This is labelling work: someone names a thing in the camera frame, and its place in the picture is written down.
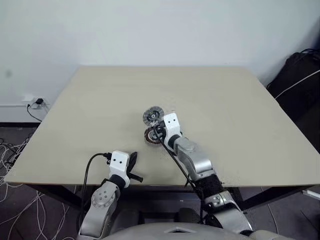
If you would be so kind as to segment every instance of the beige table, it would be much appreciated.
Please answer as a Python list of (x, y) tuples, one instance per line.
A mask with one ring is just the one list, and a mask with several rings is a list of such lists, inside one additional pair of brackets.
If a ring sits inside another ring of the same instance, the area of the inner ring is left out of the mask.
[[(106, 66), (77, 71), (5, 181), (80, 185), (93, 154), (121, 150), (138, 152), (133, 173), (143, 185), (183, 185), (164, 149), (144, 142), (142, 115), (151, 106), (176, 111), (226, 187), (320, 183), (319, 154), (246, 69)], [(108, 174), (96, 159), (88, 184)]]

